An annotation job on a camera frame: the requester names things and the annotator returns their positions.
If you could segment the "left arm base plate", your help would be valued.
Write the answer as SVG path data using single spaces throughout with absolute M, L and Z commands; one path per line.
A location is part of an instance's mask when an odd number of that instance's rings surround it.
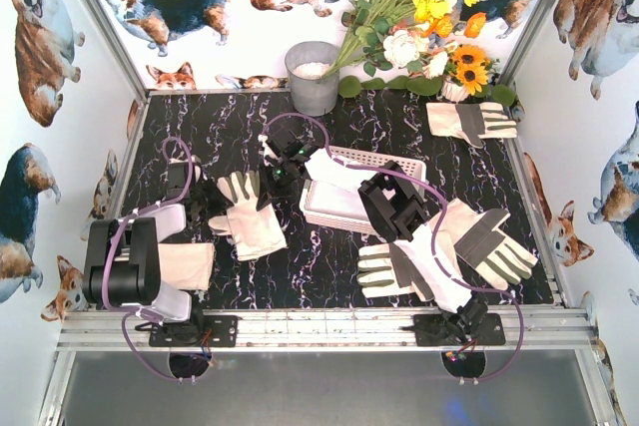
M 191 322 L 163 325 L 145 322 L 136 325 L 137 332 L 149 333 L 151 347 L 223 347 L 233 348 L 238 335 L 239 318 L 234 315 L 205 315 Z

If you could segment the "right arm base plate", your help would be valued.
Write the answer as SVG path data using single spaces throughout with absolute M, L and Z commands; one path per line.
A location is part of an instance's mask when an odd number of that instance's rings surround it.
M 506 342 L 501 319 L 496 313 L 488 313 L 471 333 L 455 333 L 442 315 L 416 314 L 412 325 L 402 326 L 402 331 L 414 334 L 418 346 L 462 346 L 475 340 L 480 346 L 500 346 Z

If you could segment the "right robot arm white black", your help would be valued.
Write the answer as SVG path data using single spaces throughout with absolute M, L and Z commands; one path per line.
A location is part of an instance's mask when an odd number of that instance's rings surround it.
M 359 251 L 358 280 L 366 296 L 415 293 L 434 300 L 453 324 L 470 328 L 483 320 L 487 305 L 463 283 L 450 238 L 433 236 L 415 178 L 400 164 L 368 166 L 291 134 L 260 135 L 259 142 L 271 189 L 302 176 L 325 184 L 324 202 L 342 215 L 361 210 L 384 240 Z

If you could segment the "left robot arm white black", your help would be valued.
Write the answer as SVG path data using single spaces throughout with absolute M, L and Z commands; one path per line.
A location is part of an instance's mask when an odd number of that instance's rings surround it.
M 190 295 L 209 285 L 215 258 L 211 242 L 166 243 L 187 226 L 191 207 L 220 197 L 200 159 L 171 160 L 166 197 L 129 219 L 90 226 L 83 293 L 87 301 L 156 324 L 201 325 L 204 314 Z

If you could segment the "white plastic storage basket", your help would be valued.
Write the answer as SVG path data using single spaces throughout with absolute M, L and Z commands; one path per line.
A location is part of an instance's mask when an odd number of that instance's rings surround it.
M 376 174 L 372 168 L 382 168 L 390 161 L 403 171 L 425 181 L 424 161 L 330 146 L 311 154 L 305 167 L 306 180 L 300 199 L 300 209 L 308 223 L 335 229 L 375 234 L 368 220 L 355 180 L 369 180 Z

